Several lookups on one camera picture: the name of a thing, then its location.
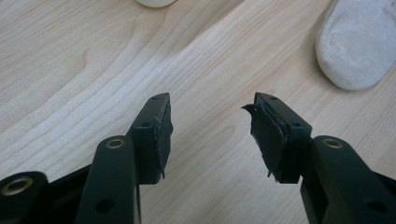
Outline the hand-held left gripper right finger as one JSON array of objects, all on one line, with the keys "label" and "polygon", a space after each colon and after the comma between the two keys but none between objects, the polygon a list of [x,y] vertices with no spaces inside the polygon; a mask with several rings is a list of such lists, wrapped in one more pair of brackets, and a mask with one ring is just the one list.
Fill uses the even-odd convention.
[{"label": "hand-held left gripper right finger", "polygon": [[279,98],[256,92],[254,103],[244,105],[251,116],[250,133],[262,153],[268,175],[281,184],[300,179],[300,152],[311,141],[312,127]]}]

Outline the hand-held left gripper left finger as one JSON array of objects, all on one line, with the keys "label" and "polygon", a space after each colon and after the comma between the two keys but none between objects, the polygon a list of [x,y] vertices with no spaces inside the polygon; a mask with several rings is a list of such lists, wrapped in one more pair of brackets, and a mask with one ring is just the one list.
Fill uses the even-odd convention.
[{"label": "hand-held left gripper left finger", "polygon": [[134,142],[140,185],[154,185],[165,177],[172,133],[170,94],[166,92],[150,97],[127,133]]}]

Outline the whitish soft fabric bundle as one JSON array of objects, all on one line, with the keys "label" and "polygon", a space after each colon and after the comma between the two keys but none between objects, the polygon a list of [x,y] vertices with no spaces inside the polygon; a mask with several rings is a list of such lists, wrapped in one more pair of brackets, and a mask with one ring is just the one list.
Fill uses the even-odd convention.
[{"label": "whitish soft fabric bundle", "polygon": [[396,63],[396,0],[333,0],[316,54],[335,86],[348,91],[373,87]]}]

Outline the small white round object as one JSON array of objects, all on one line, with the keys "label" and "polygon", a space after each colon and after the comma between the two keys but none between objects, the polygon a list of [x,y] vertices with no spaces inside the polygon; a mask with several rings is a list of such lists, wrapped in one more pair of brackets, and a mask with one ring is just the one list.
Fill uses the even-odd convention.
[{"label": "small white round object", "polygon": [[167,7],[172,5],[176,0],[135,0],[137,3],[139,3],[142,6],[145,7]]}]

